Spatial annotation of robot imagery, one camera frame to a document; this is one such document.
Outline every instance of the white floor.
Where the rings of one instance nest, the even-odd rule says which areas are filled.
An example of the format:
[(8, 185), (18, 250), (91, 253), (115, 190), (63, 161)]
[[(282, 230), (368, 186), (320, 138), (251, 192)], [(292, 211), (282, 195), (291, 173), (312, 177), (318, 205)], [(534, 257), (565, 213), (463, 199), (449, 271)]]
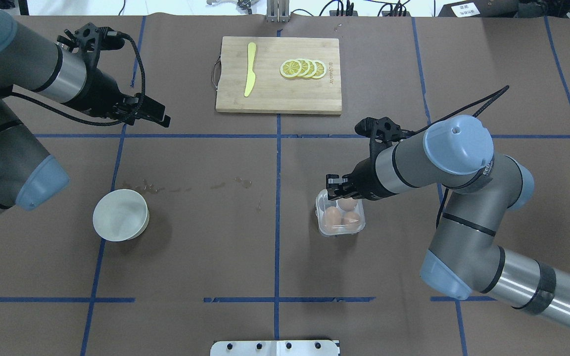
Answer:
[[(81, 14), (118, 14), (124, 0), (28, 0), (30, 14), (34, 15), (81, 15)], [(444, 4), (458, 2), (459, 0), (439, 0), (436, 2), (436, 12)], [(236, 0), (126, 0), (124, 15), (145, 15), (152, 13), (194, 14), (194, 15), (238, 15), (245, 14), (237, 7)], [(254, 0), (253, 13), (265, 14), (267, 0)], [(305, 9), (316, 16), (326, 4), (326, 0), (290, 0), (289, 9)], [(329, 15), (330, 9), (335, 9), (337, 3), (327, 7), (323, 16)], [(376, 16), (382, 4), (368, 0), (356, 0), (354, 9), (359, 16)], [(410, 0), (406, 9), (412, 16), (433, 16), (433, 0)], [(10, 13), (19, 14), (19, 10), (9, 10)]]

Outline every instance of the gray tabletop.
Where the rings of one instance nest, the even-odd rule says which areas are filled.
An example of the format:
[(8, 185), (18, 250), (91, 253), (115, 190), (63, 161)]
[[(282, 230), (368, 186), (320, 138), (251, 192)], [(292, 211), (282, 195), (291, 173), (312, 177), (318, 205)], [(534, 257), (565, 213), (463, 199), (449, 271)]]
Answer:
[[(314, 216), (324, 175), (368, 155), (360, 119), (418, 129), (509, 84), (480, 119), (536, 192), (497, 242), (570, 273), (570, 20), (264, 19), (18, 19), (47, 38), (88, 22), (137, 38), (147, 95), (172, 122), (91, 128), (6, 99), (72, 182), (33, 212), (0, 216), (0, 355), (205, 356), (217, 340), (310, 338), (358, 356), (570, 354), (569, 329), (420, 280), (436, 185), (365, 201), (357, 236), (323, 237)], [(217, 113), (223, 36), (339, 38), (342, 115)], [(140, 87), (126, 48), (99, 67), (128, 93)], [(102, 241), (95, 204), (136, 186), (149, 227)]]

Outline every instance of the plastic container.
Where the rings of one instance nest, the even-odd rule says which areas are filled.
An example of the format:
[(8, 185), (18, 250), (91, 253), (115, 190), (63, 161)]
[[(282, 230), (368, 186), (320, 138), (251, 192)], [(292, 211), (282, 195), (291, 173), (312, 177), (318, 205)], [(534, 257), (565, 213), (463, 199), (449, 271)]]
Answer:
[(354, 235), (362, 231), (366, 225), (362, 200), (330, 201), (326, 189), (323, 189), (316, 197), (316, 216), (318, 217), (318, 230), (323, 236)]
[(142, 234), (149, 224), (149, 209), (140, 193), (119, 189), (98, 202), (93, 222), (95, 231), (107, 241), (130, 240)]

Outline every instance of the white metal plate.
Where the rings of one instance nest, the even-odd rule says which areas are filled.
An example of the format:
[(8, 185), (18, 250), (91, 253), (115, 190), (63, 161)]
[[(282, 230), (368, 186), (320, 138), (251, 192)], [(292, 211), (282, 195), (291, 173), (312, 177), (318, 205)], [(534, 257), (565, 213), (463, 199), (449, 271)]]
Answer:
[(339, 356), (339, 342), (335, 340), (282, 340), (216, 342), (210, 356)]

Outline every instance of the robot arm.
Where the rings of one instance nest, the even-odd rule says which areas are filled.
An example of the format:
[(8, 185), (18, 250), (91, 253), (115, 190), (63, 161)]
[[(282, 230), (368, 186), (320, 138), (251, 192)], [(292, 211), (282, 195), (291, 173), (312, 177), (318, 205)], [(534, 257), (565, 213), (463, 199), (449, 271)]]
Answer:
[(505, 211), (522, 207), (534, 182), (516, 160), (494, 151), (478, 119), (459, 115), (408, 137), (388, 118), (367, 118), (356, 133), (371, 138), (371, 157), (342, 178), (327, 176), (332, 200), (378, 200), (443, 184), (453, 193), (421, 278), (452, 298), (475, 290), (570, 327), (570, 275), (493, 244)]
[(8, 95), (24, 97), (12, 92), (14, 85), (91, 117), (114, 120), (94, 123), (68, 116), (79, 122), (133, 125), (135, 119), (145, 119), (169, 126), (164, 106), (144, 94), (144, 70), (137, 51), (142, 92), (135, 97), (122, 94), (115, 80), (97, 69), (101, 50), (120, 49), (125, 39), (137, 50), (133, 39), (92, 23), (65, 34), (69, 38), (59, 36), (61, 45), (56, 45), (0, 10), (0, 214), (15, 204), (32, 210), (69, 183), (56, 159), (1, 100)]

